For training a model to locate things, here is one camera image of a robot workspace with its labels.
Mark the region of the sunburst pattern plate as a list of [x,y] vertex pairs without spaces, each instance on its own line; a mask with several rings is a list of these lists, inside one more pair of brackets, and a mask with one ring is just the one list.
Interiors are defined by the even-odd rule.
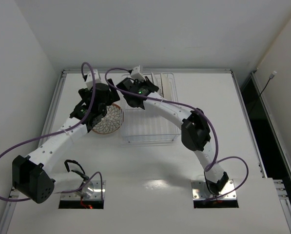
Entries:
[[158,87],[158,94],[163,96],[161,82],[156,78],[155,74],[151,72],[152,83]]

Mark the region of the floral orange-rim plate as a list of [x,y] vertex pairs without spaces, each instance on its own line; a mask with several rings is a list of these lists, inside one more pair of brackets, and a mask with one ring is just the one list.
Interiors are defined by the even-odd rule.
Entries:
[[161,76],[161,85],[162,85],[162,94],[166,100],[172,101],[172,89],[169,83],[167,76],[163,73],[160,74]]
[[92,131],[100,135],[108,135],[117,131],[123,124],[124,114],[117,104],[107,106],[107,113]]

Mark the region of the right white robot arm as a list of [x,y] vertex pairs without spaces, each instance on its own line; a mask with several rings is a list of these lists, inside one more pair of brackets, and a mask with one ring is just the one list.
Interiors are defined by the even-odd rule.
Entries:
[[213,195],[219,195],[229,180],[227,173],[216,162],[218,138],[213,125],[202,110],[162,97],[148,78],[132,81],[125,78],[116,85],[127,104],[133,108],[153,111],[181,130],[181,142],[195,153],[204,169],[206,185]]

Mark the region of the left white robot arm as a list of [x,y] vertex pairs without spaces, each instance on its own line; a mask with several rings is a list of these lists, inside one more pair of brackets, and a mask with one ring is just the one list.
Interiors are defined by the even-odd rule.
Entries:
[[107,114],[107,106],[119,101],[116,89],[97,82],[93,88],[78,91],[81,101],[63,123],[61,134],[50,137],[26,157],[17,156],[12,162],[13,187],[37,204],[52,193],[80,191],[90,179],[78,170],[52,173],[54,165],[81,137],[90,132]]

